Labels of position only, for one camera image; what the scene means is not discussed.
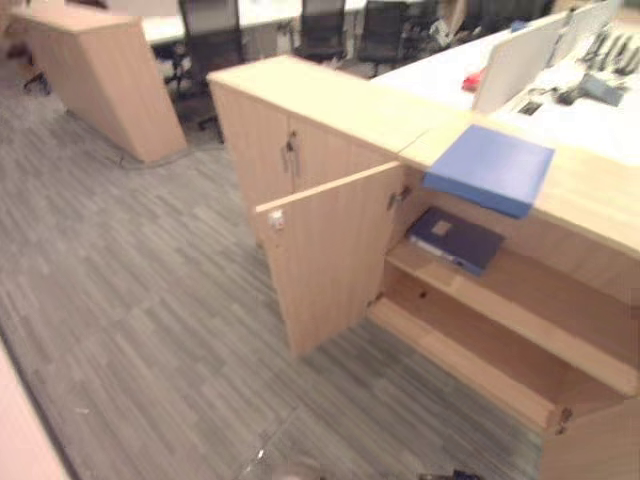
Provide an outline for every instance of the red object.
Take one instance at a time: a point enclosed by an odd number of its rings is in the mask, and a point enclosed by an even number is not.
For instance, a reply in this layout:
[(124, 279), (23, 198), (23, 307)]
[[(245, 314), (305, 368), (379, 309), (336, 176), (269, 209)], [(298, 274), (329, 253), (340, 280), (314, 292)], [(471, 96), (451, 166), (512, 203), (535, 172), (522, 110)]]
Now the red object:
[(475, 92), (482, 81), (482, 77), (484, 77), (484, 68), (479, 72), (468, 75), (462, 82), (462, 89), (467, 92)]

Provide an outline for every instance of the office chair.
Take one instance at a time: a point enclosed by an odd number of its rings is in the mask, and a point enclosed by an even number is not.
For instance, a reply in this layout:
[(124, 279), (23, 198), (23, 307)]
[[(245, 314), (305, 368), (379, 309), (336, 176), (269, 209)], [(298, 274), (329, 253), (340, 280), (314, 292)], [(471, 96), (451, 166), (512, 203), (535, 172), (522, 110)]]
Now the office chair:
[(471, 38), (490, 35), (507, 29), (516, 20), (525, 22), (544, 15), (544, 0), (467, 0), (467, 15), (461, 31), (473, 33)]
[(161, 61), (171, 62), (171, 75), (164, 77), (164, 84), (176, 83), (176, 92), (180, 95), (180, 86), (186, 78), (184, 61), (187, 58), (187, 50), (184, 42), (170, 42), (151, 47), (153, 55)]
[(401, 59), (405, 2), (368, 0), (364, 27), (358, 44), (358, 60), (373, 63), (373, 76), (381, 64), (395, 66)]
[(314, 62), (346, 56), (344, 4), (345, 0), (302, 0), (302, 29), (300, 45), (294, 48), (296, 55)]
[(423, 0), (407, 7), (406, 34), (403, 41), (403, 58), (417, 58), (427, 49), (431, 39), (430, 31), (440, 17), (438, 0)]
[[(179, 6), (191, 59), (188, 77), (196, 89), (208, 92), (207, 73), (245, 61), (238, 1), (180, 0)], [(208, 123), (214, 124), (220, 141), (224, 141), (215, 113), (200, 120), (198, 127), (204, 130)]]

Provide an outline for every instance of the open cabinet door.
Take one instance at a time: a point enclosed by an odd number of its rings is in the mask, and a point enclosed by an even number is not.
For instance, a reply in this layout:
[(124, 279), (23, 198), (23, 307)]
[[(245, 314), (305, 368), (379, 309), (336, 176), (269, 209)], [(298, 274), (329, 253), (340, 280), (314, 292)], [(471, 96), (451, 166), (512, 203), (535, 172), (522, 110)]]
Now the open cabinet door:
[(638, 480), (640, 399), (569, 423), (544, 444), (540, 480)]
[(390, 162), (256, 209), (295, 355), (358, 322), (375, 299), (403, 173)]

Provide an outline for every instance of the cabinet door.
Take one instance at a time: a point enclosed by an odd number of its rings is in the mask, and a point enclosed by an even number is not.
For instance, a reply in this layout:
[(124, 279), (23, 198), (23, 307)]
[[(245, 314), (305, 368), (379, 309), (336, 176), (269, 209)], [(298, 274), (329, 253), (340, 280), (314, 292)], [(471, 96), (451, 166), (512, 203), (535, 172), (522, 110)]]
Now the cabinet door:
[(290, 117), (291, 165), (296, 192), (363, 172), (388, 161), (387, 153), (300, 117)]
[(638, 480), (640, 399), (569, 423), (544, 443), (540, 480)]
[(212, 94), (251, 219), (256, 206), (293, 193), (287, 115), (223, 85)]
[(358, 322), (382, 280), (398, 162), (271, 204), (256, 219), (294, 354)]

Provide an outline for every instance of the door handle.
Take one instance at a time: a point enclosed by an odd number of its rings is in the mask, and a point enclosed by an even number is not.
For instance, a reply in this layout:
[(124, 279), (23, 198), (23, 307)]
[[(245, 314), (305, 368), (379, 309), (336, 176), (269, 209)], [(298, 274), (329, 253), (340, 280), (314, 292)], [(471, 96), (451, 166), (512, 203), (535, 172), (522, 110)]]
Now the door handle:
[(289, 151), (293, 153), (293, 174), (296, 177), (300, 178), (300, 151), (298, 150), (297, 140), (298, 137), (296, 131), (292, 130), (291, 134), (289, 135), (289, 141), (287, 142), (287, 144), (290, 146)]
[(289, 173), (289, 157), (287, 155), (287, 145), (280, 147), (280, 158), (282, 159), (282, 168), (284, 173)]

